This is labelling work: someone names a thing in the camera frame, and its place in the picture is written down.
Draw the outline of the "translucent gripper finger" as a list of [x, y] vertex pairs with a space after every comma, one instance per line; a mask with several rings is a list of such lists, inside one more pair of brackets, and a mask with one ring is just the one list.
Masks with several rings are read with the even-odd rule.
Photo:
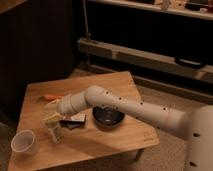
[[54, 108], [54, 107], [57, 107], [57, 104], [59, 103], [59, 101], [60, 101], [60, 99], [55, 99], [55, 100], [47, 103], [45, 105], [45, 108], [52, 108], [52, 107]]
[[44, 121], [52, 121], [52, 122], [57, 122], [61, 120], [63, 116], [57, 112], [54, 112], [44, 118]]

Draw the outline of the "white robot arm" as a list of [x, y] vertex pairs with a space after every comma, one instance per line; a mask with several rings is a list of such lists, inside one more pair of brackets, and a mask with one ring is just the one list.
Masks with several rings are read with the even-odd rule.
[[59, 116], [73, 116], [92, 107], [115, 109], [187, 140], [184, 171], [213, 171], [213, 105], [184, 112], [116, 96], [97, 85], [51, 100], [45, 105], [49, 113]]

